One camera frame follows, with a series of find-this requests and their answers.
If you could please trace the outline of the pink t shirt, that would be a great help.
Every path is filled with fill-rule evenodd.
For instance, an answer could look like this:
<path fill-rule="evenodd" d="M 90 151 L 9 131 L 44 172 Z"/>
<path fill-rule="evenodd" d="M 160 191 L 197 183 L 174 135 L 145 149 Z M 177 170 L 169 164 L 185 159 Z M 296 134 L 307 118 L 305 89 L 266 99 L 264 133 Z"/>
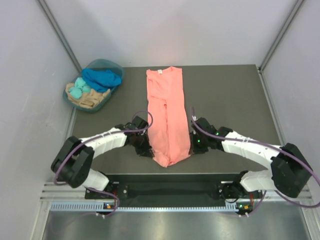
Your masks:
<path fill-rule="evenodd" d="M 151 127 L 148 139 L 153 160 L 166 168 L 190 154 L 188 119 L 185 110 L 183 70 L 170 66 L 166 69 L 146 71 L 147 110 Z"/>

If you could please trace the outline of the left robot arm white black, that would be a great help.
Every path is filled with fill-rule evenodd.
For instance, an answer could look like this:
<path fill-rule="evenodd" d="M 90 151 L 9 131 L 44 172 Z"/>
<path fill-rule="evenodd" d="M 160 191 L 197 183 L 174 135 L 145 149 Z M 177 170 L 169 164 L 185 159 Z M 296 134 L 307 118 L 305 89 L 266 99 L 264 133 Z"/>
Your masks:
<path fill-rule="evenodd" d="M 67 138 L 51 164 L 56 186 L 84 187 L 90 199 L 115 199 L 116 186 L 102 172 L 93 170 L 93 159 L 113 149 L 132 146 L 139 156 L 153 157 L 149 144 L 150 124 L 134 116 L 127 124 L 118 124 L 92 137 Z"/>

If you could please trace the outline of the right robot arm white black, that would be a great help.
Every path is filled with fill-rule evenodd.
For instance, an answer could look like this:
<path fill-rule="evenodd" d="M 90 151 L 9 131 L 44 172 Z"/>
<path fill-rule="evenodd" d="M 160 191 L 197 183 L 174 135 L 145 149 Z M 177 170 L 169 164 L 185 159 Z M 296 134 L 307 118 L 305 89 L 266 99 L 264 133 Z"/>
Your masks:
<path fill-rule="evenodd" d="M 312 176 L 310 165 L 294 144 L 280 146 L 259 142 L 228 127 L 216 129 L 203 117 L 192 117 L 191 126 L 193 154 L 204 154 L 209 149 L 219 150 L 265 168 L 241 171 L 232 183 L 221 188 L 224 197 L 245 198 L 255 191 L 277 191 L 286 197 L 297 198 Z"/>

